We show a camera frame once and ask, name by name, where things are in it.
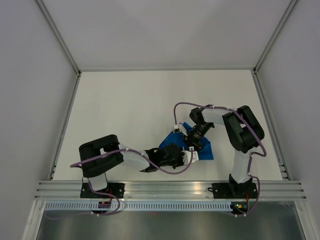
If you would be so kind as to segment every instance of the aluminum frame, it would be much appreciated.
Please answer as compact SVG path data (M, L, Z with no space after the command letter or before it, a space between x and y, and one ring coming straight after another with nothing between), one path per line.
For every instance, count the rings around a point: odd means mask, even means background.
M55 37L58 44L60 45L62 52L64 53L66 59L68 60L71 67L75 71L75 74L77 74L77 76L79 76L81 71L79 70L73 56L71 55L71 52L69 51L69 48L67 47L65 40L61 36L61 33L58 30L58 28L55 24L55 21L51 17L51 14L49 13L45 3L43 2L43 0L34 0L34 3L38 7L40 13L42 14L44 20L46 21L46 23L48 25L48 27L52 31L53 36Z
M51 169L50 169L50 172L49 172L48 177L47 177L47 179L49 179L49 180L53 179L53 176L54 176L54 173L55 173L55 169L56 169L57 162L58 162L58 159L59 159L62 143L64 141L64 137L65 137L65 134L66 134L69 118L70 118L70 115L71 115L72 107L73 107L74 102L75 102L75 98L76 98L76 94L77 94L80 78L81 78L81 73L79 75L77 75L77 77L76 77L76 80L74 82L74 86L72 88L72 92L70 94L70 98L68 100L68 107L67 107L66 112L64 114L62 126L61 126L61 129L60 129L60 132L59 132L59 138L58 138L57 143L56 143L56 145L54 147L54 156L53 156L52 163L51 163Z
M277 24L277 26L275 27L268 43L266 44L266 46L264 47L258 62L256 63L255 67L253 68L254 71L259 71L259 69L261 68L262 64L264 63L270 49L272 48L272 46L274 45L274 43L276 42L278 36L280 35L280 33L282 32L286 22L288 21L289 17L292 15L294 9L296 8L297 4L298 4L299 0L291 0L290 3L288 4L288 6L286 7L279 23Z
M228 181L110 181L110 183L125 184L123 199L126 201L221 201L214 199L208 188L213 183L228 183ZM81 187L82 181L41 181L34 199L85 201L87 199L80 198ZM260 187L260 201L307 200L299 181L260 181Z
M44 214L46 201L34 200L28 220L26 222L22 240L35 240L37 238L40 223Z

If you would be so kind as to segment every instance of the white floor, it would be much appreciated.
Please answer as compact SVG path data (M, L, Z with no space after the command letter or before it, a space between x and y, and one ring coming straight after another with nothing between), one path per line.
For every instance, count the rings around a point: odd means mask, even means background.
M54 180L81 180L82 171L70 168L80 161L79 146L106 135L115 134L121 143L137 150L158 147L172 130L173 107L177 102L230 108L250 106L264 129L262 143L267 150L267 157L254 157L251 173L261 180L282 180L249 70L83 72ZM191 106L179 106L178 121L192 124L191 109ZM193 163L182 174L143 173L118 165L107 172L107 177L114 181L228 180L234 149L224 126L216 124L206 137L211 141L214 160Z

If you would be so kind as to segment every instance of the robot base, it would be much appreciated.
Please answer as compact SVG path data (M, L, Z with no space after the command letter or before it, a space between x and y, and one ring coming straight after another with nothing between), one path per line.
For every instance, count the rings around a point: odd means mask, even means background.
M214 199L246 199L247 194L250 199L258 197L257 186L252 178L244 183L236 183L231 175L229 182L213 183L208 190L213 193Z
M117 183L117 182L108 182L108 191L101 190L99 192L112 194L116 196L118 199L123 199L124 193L125 193L125 184ZM110 199L109 196L91 192L89 188L89 184L87 182L84 182L82 184L80 198L81 199Z

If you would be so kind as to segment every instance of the white wall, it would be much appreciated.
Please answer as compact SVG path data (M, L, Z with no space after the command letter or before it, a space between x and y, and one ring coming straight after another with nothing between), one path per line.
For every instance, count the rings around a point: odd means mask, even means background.
M0 3L0 235L18 240L75 80L33 0Z
M320 226L320 1L298 3L259 71L294 179Z
M44 0L82 71L252 68L290 0Z

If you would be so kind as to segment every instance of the white enclosure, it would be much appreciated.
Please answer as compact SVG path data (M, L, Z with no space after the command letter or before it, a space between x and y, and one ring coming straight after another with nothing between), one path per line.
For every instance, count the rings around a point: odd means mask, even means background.
M301 181L299 219L306 239L319 239L319 11L319 0L2 1L1 239L34 239L37 185L53 172L53 181L79 181L69 166L81 144L117 134L130 147L156 147L181 101L250 106L268 153L252 172ZM178 107L181 122L191 123L190 109ZM208 138L214 160L178 178L126 167L108 177L227 180L225 129Z

